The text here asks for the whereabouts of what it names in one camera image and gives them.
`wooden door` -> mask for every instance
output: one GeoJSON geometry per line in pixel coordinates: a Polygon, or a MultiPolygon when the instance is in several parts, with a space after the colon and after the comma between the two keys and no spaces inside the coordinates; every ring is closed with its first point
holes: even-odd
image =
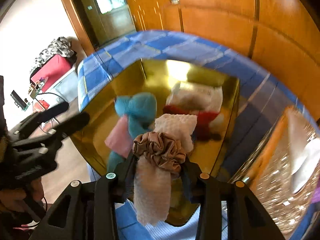
{"type": "Polygon", "coordinates": [[[170,0],[127,0],[137,30],[163,30],[161,8],[170,0]]]}

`blue plush toy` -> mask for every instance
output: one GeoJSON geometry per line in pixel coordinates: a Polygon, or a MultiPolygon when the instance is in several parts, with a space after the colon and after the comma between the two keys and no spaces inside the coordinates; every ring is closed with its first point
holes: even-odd
{"type": "Polygon", "coordinates": [[[156,118],[156,97],[147,92],[132,97],[120,96],[115,100],[115,110],[120,119],[105,141],[112,149],[108,158],[108,172],[113,172],[119,163],[125,161],[133,140],[149,131],[148,126],[156,118]]]}

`white wall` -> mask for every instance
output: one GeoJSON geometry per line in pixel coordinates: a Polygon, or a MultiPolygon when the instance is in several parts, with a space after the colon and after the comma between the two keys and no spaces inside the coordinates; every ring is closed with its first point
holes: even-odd
{"type": "Polygon", "coordinates": [[[4,116],[9,129],[32,111],[17,108],[12,90],[25,98],[34,58],[60,36],[73,38],[79,63],[85,53],[61,0],[16,0],[0,23],[0,75],[4,76],[4,116]]]}

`human hand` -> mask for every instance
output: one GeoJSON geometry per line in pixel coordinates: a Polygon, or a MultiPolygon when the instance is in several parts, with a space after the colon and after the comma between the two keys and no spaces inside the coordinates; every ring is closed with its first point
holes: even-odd
{"type": "MultiPolygon", "coordinates": [[[[32,197],[38,202],[44,198],[43,187],[41,183],[41,178],[36,179],[31,182],[32,187],[32,197]]],[[[26,192],[19,189],[3,189],[0,191],[0,212],[4,211],[18,211],[24,212],[24,202],[22,200],[26,197],[26,192]]]]}

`wooden door frame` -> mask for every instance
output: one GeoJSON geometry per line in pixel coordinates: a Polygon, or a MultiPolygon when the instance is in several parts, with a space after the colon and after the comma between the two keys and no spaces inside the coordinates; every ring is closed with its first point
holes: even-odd
{"type": "Polygon", "coordinates": [[[87,56],[94,53],[94,47],[76,11],[73,0],[61,0],[76,36],[87,56]]]}

